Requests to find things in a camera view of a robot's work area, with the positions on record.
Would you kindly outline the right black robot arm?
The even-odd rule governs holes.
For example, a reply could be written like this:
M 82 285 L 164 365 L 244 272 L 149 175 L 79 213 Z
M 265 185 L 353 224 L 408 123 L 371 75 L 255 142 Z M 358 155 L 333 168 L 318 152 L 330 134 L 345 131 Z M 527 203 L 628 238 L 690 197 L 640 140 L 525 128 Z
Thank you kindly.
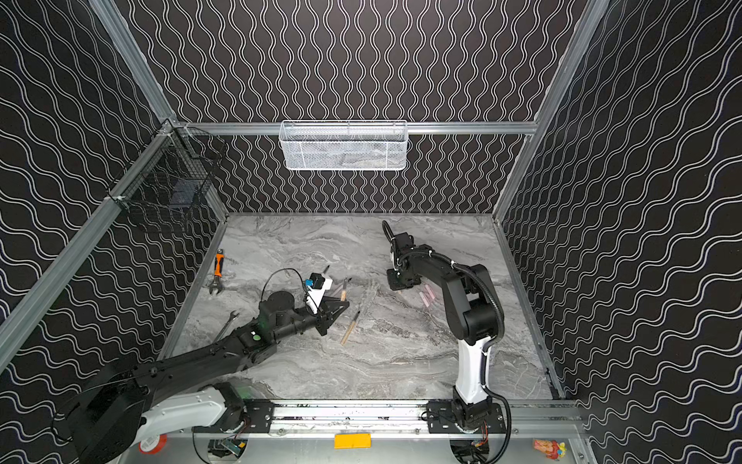
M 465 431 L 481 427 L 500 399 L 488 385 L 489 355 L 505 332 L 504 309 L 483 265 L 465 265 L 418 245 L 406 232 L 382 222 L 390 243 L 392 267 L 386 271 L 393 291 L 415 289 L 423 280 L 438 285 L 446 323 L 458 340 L 458 374 L 452 398 L 454 423 Z

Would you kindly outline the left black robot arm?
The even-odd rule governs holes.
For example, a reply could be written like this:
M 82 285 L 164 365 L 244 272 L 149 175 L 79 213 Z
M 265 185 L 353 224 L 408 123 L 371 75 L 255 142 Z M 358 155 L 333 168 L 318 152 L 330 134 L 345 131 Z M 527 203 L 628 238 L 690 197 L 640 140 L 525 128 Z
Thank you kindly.
M 349 302 L 323 298 L 317 310 L 295 307 L 278 291 L 260 302 L 247 324 L 202 348 L 129 369 L 104 367 L 67 404 L 59 423 L 81 463 L 107 463 L 145 439 L 181 429 L 242 431 L 245 400 L 220 377 L 247 370 L 276 353 L 284 338 L 316 330 L 325 336 Z

